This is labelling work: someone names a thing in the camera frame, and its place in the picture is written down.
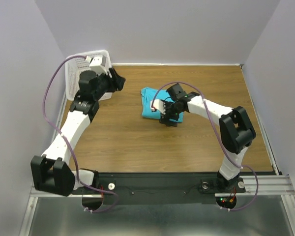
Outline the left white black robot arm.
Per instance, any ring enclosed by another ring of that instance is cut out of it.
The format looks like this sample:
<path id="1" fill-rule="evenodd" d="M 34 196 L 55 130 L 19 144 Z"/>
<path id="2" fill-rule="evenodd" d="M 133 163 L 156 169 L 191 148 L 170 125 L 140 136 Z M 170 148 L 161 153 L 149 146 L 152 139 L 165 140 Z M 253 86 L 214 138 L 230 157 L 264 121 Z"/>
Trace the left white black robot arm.
<path id="1" fill-rule="evenodd" d="M 99 100 L 107 92 L 123 89 L 125 78 L 113 67 L 100 73 L 94 69 L 83 71 L 79 77 L 79 90 L 70 105 L 62 128 L 41 156 L 30 162 L 36 190 L 68 196 L 80 187 L 97 189 L 96 171 L 69 168 L 70 159 L 75 160 L 74 147 L 99 110 Z"/>

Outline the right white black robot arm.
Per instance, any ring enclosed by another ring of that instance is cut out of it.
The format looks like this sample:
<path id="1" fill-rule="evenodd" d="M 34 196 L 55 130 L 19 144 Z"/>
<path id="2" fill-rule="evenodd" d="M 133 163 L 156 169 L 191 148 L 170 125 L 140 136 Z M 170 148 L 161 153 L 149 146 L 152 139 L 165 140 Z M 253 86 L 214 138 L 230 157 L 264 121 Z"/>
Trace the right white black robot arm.
<path id="1" fill-rule="evenodd" d="M 184 112 L 207 118 L 224 153 L 217 173 L 217 185 L 221 190 L 233 187 L 243 169 L 244 155 L 256 138 L 247 111 L 242 106 L 231 108 L 212 102 L 197 88 L 187 93 L 181 82 L 171 82 L 166 86 L 171 100 L 154 97 L 150 109 L 160 112 L 159 121 L 166 126 L 177 126 L 175 121 Z"/>

